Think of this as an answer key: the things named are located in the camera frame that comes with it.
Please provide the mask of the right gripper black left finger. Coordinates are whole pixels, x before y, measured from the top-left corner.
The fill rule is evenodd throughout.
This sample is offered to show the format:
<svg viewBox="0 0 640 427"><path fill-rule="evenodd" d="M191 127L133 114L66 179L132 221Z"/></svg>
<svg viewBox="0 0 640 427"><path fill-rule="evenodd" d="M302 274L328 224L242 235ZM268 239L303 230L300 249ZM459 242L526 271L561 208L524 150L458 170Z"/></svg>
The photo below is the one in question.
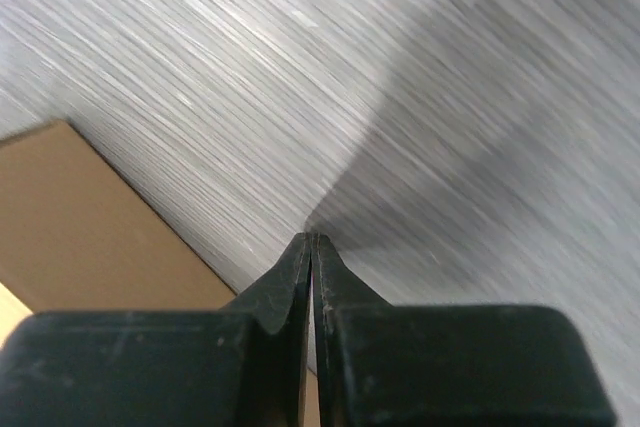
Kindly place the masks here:
<svg viewBox="0 0 640 427"><path fill-rule="evenodd" d="M5 426L298 426L311 238L208 311L53 311L1 350Z"/></svg>

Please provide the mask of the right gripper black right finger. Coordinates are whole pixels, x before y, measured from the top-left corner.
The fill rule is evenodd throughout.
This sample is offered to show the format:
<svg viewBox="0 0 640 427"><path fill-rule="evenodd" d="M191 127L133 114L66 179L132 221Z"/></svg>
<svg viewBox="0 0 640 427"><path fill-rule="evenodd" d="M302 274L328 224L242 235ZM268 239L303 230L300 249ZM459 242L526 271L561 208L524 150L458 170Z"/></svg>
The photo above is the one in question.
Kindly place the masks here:
<svg viewBox="0 0 640 427"><path fill-rule="evenodd" d="M541 305L395 306L311 238L325 426L613 426L577 328Z"/></svg>

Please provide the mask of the cardboard box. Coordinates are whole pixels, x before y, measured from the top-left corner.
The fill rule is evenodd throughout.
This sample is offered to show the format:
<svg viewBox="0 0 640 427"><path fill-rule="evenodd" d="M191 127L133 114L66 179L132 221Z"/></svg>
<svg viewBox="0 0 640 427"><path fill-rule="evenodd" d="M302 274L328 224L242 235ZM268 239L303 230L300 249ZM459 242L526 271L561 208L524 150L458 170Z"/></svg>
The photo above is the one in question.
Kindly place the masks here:
<svg viewBox="0 0 640 427"><path fill-rule="evenodd" d="M241 294L63 121L1 142L1 284L26 318L217 310Z"/></svg>

